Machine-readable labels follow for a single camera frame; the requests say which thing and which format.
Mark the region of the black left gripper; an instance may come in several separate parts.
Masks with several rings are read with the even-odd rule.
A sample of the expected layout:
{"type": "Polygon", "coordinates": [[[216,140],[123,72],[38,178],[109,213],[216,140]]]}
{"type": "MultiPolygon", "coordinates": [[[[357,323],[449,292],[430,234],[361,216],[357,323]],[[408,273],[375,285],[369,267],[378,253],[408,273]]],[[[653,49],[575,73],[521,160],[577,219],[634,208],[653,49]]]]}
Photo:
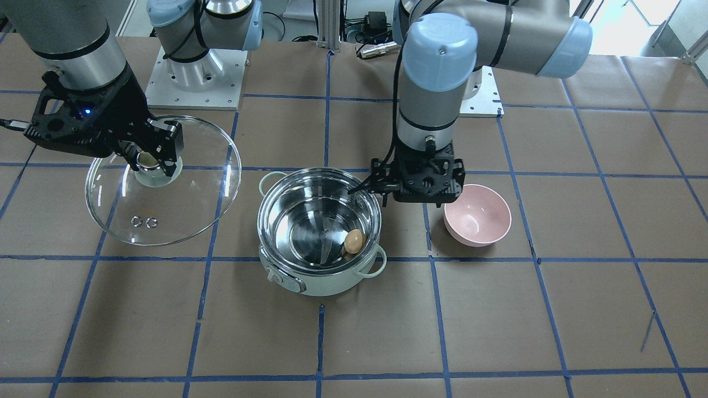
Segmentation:
{"type": "Polygon", "coordinates": [[[436,206],[455,202],[465,184],[465,167],[456,158],[453,143],[434,152],[411,149],[402,143],[394,146],[393,161],[389,164],[374,158],[372,176],[347,191],[372,195],[392,194],[398,202],[428,202],[436,206]]]}

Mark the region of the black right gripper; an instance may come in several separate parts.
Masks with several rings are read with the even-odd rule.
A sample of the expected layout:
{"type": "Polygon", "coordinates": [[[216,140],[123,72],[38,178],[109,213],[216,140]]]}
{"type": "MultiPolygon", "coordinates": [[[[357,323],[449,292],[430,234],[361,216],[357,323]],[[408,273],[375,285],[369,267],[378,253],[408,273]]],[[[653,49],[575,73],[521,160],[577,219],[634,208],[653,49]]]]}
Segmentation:
{"type": "Polygon", "coordinates": [[[130,66],[105,86],[68,89],[55,71],[47,71],[34,114],[24,135],[46,149],[104,158],[122,156],[137,162],[148,152],[160,164],[176,162],[184,149],[177,122],[159,121],[130,66]]]}

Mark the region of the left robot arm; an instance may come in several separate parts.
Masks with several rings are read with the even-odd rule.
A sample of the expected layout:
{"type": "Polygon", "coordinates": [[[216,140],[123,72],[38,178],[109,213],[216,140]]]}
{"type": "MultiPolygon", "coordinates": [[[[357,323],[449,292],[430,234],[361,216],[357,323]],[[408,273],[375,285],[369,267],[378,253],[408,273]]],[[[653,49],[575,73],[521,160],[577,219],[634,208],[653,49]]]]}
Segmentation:
{"type": "Polygon", "coordinates": [[[349,190],[398,202],[454,202],[465,167],[453,136],[472,75],[484,66],[568,78],[594,31],[567,1],[397,1],[392,141],[384,159],[349,190]]]}

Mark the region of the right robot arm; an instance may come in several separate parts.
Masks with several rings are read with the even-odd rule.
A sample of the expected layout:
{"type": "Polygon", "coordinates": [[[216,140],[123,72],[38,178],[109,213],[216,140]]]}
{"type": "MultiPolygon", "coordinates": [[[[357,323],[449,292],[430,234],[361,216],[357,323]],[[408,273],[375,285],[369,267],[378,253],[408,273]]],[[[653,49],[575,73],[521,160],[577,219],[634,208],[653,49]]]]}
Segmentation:
{"type": "MultiPolygon", "coordinates": [[[[116,154],[134,170],[151,156],[174,171],[182,126],[151,114],[96,1],[3,1],[2,13],[46,65],[31,120],[2,126],[48,150],[116,154]]],[[[223,75],[215,50],[255,50],[262,39],[260,1],[149,1],[147,13],[177,86],[215,83],[223,75]]]]}

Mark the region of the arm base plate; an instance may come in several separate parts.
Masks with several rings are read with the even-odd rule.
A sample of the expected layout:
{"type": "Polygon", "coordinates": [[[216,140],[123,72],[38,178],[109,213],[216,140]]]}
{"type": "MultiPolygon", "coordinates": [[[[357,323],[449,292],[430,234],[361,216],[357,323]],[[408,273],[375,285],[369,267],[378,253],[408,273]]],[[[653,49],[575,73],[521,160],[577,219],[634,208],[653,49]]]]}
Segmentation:
{"type": "Polygon", "coordinates": [[[145,91],[149,108],[238,110],[248,52],[212,49],[190,63],[163,55],[160,49],[145,91]]]}
{"type": "Polygon", "coordinates": [[[490,66],[473,71],[467,81],[460,117],[498,118],[505,114],[498,86],[490,66]]]}

